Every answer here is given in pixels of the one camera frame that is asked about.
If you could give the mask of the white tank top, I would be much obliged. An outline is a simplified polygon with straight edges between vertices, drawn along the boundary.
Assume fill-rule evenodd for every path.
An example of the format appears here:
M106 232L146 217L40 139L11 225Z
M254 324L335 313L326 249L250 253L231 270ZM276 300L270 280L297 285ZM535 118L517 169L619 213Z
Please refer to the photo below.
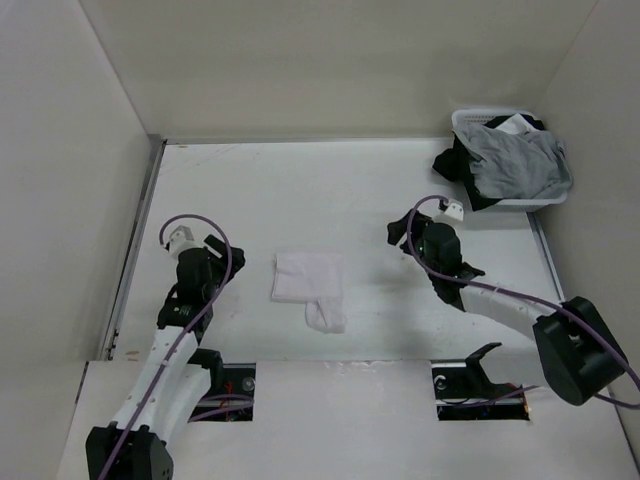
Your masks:
M275 256L271 299L305 306L305 322L323 334L343 334L344 262L329 252L281 252Z

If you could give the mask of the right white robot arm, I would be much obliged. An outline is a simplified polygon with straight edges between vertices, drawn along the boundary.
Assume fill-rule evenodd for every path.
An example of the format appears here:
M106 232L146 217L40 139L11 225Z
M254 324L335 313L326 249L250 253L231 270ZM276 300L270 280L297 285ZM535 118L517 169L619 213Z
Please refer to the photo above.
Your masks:
M426 265L445 304L493 320L534 343L533 350L518 353L494 342L468 355L463 380L471 393L487 395L509 383L539 386L580 406L624 374L627 358L587 299L545 305L495 286L481 287L485 273L463 260L454 228L420 213L389 223L387 242Z

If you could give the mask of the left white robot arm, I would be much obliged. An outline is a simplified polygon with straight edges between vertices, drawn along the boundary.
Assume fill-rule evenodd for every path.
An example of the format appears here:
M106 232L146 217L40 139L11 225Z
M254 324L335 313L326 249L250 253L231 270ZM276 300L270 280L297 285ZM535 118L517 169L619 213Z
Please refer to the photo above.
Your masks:
M134 387L105 427L85 443L92 479L170 479L173 440L202 398L224 387L223 361L201 342L213 319L213 302L244 267L243 250L213 235L194 240L177 227L165 245L176 261L176 282L156 322L153 343Z

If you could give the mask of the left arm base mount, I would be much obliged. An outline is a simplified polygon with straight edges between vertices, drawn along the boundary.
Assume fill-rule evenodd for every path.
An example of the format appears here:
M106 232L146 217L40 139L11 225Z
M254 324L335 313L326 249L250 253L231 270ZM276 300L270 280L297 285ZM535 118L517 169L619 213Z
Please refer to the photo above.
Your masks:
M197 422L251 422L256 364L224 364L214 383L193 410Z

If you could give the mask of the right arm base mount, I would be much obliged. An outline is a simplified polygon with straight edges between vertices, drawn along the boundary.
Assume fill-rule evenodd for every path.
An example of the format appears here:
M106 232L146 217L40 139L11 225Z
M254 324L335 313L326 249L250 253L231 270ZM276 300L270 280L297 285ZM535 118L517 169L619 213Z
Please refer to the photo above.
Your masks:
M431 364L436 415L439 421L529 421L523 391L512 383L495 383L486 375L481 361L499 342L484 345L464 359L438 360Z

